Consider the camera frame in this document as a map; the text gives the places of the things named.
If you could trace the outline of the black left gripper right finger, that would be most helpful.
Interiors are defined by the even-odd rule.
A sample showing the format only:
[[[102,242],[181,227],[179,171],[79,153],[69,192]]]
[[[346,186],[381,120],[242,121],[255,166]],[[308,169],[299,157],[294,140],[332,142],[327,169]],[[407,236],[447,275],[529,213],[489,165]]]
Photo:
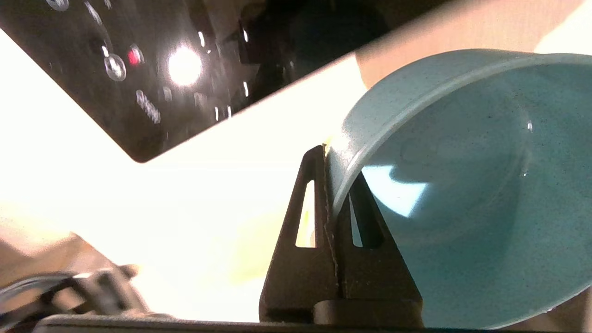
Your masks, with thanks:
[[[422,327],[423,300],[360,173],[332,232],[338,291],[315,306],[315,322],[345,327]]]

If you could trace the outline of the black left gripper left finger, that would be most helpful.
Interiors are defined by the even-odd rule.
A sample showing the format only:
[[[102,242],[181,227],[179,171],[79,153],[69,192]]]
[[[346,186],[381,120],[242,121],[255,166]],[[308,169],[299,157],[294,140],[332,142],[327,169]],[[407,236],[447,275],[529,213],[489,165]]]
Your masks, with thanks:
[[[296,246],[306,187],[314,182],[313,248]],[[338,296],[338,264],[330,225],[324,145],[302,158],[259,299],[261,322],[314,322],[317,303]]]

